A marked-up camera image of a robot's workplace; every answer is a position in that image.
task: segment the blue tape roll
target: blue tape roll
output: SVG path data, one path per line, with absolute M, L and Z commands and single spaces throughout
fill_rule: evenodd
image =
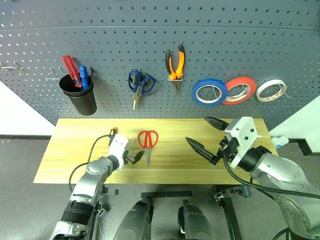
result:
M 200 89 L 204 87 L 215 87 L 220 91 L 220 95 L 218 96 L 217 99 L 214 100 L 204 100 L 199 97 L 198 92 Z M 208 79 L 203 79 L 201 81 L 198 81 L 192 88 L 192 98 L 193 100 L 200 105 L 207 106 L 207 107 L 213 107 L 220 105 L 224 100 L 226 100 L 228 96 L 228 89 L 226 85 L 214 78 L 208 78 Z

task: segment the white wall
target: white wall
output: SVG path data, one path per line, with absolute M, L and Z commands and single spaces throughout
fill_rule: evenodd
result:
M 0 135 L 51 135 L 54 129 L 0 81 Z
M 312 152 L 320 153 L 320 96 L 272 129 L 270 135 L 305 139 Z

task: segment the black cable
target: black cable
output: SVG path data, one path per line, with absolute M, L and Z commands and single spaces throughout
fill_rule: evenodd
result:
M 254 181 L 253 178 L 250 177 L 250 183 L 251 183 L 251 184 L 254 183 L 253 181 Z M 267 193 L 266 191 L 263 191 L 263 190 L 260 190 L 260 189 L 257 189 L 257 190 L 258 190 L 260 193 L 263 193 L 263 194 L 266 195 L 267 197 L 271 198 L 272 200 L 275 200 L 274 197 L 273 197 L 271 194 Z
M 277 188 L 272 188 L 272 187 L 266 187 L 266 186 L 261 186 L 258 184 L 250 183 L 246 180 L 241 179 L 238 177 L 229 167 L 228 164 L 228 156 L 226 154 L 223 154 L 223 163 L 228 171 L 228 173 L 238 182 L 248 185 L 249 187 L 255 188 L 257 190 L 263 190 L 263 191 L 268 191 L 268 192 L 273 192 L 273 193 L 278 193 L 278 194 L 288 194 L 288 195 L 296 195 L 296 196 L 302 196 L 302 197 L 308 197 L 308 198 L 314 198 L 314 199 L 320 199 L 320 195 L 314 194 L 314 193 L 308 193 L 308 192 L 301 192 L 301 191 L 290 191 L 290 190 L 283 190 L 283 189 L 277 189 Z
M 74 190 L 74 189 L 72 188 L 72 186 L 71 186 L 72 176 L 74 175 L 75 171 L 76 171 L 78 168 L 82 167 L 83 165 L 87 165 L 88 163 L 89 163 L 89 162 L 81 163 L 80 165 L 76 166 L 76 167 L 72 170 L 72 172 L 71 172 L 71 174 L 70 174 L 70 177 L 69 177 L 69 189 L 70 189 L 71 192 Z
M 111 136 L 110 136 L 110 135 L 102 135 L 102 136 L 98 137 L 98 138 L 94 141 L 94 143 L 92 144 L 92 147 L 91 147 L 89 156 L 88 156 L 88 160 L 86 161 L 87 163 L 90 162 L 91 154 L 92 154 L 92 152 L 93 152 L 93 150 L 94 150 L 94 147 L 95 147 L 96 143 L 98 142 L 98 140 L 100 140 L 100 139 L 102 139 L 102 138 L 106 138 L 106 137 L 110 138 Z
M 284 233 L 287 233 L 287 232 L 288 232 L 288 228 L 281 230 L 273 237 L 272 240 L 278 240 Z
M 290 238 L 290 229 L 287 228 L 285 232 L 285 240 L 290 240 L 289 238 Z
M 92 147 L 91 147 L 91 150 L 90 150 L 90 153 L 89 153 L 89 156 L 88 156 L 87 161 L 84 162 L 84 163 L 81 163 L 80 165 L 76 166 L 76 167 L 72 170 L 72 172 L 71 172 L 71 174 L 70 174 L 70 177 L 69 177 L 69 189 L 70 189 L 71 192 L 74 190 L 74 189 L 72 188 L 72 185 L 71 185 L 71 179 L 72 179 L 72 176 L 74 175 L 75 171 L 76 171 L 78 168 L 82 167 L 83 165 L 87 165 L 87 164 L 90 162 L 90 158 L 91 158 L 92 152 L 94 151 L 94 147 L 95 147 L 96 143 L 98 142 L 98 140 L 100 140 L 100 139 L 102 139 L 102 138 L 106 138 L 106 137 L 110 138 L 111 135 L 102 135 L 102 136 L 98 137 L 98 138 L 94 141 L 94 143 L 92 144 Z

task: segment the red tape roll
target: red tape roll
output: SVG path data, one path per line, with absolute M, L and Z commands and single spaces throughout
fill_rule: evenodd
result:
M 256 91 L 257 84 L 255 80 L 248 76 L 242 76 L 228 81 L 225 84 L 228 91 L 236 86 L 242 86 L 243 91 L 234 96 L 227 96 L 222 104 L 234 105 L 239 104 L 250 98 Z

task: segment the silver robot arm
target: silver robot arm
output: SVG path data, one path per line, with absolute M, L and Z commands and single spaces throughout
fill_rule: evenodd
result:
M 128 138 L 116 134 L 107 156 L 87 164 L 85 174 L 74 187 L 61 220 L 56 224 L 49 240 L 80 240 L 85 237 L 89 229 L 89 219 L 93 215 L 106 179 L 113 171 L 122 169 L 128 162 L 127 160 L 132 163 L 138 161 L 134 157 L 128 156 L 129 142 Z
M 293 161 L 264 153 L 251 171 L 261 185 L 290 191 L 320 194 Z M 291 232 L 305 239 L 320 239 L 320 199 L 269 192 L 280 206 Z
M 276 192 L 271 189 L 266 191 L 280 206 L 291 236 L 295 235 L 294 239 L 320 239 L 320 190 L 307 180 L 303 170 L 293 161 L 272 155 L 262 146 L 252 147 L 254 141 L 261 137 L 257 133 L 253 118 L 244 116 L 231 123 L 214 117 L 204 119 L 213 127 L 225 132 L 225 137 L 220 142 L 221 147 L 214 155 L 201 143 L 186 137 L 191 147 L 213 166 L 224 158 L 230 174 L 233 173 L 230 167 L 238 166 L 250 172 L 251 177 L 260 183 L 259 186 L 275 190 Z M 243 179 L 237 180 L 254 186 Z M 302 195 L 311 194 L 312 197 L 294 195 L 298 192 Z

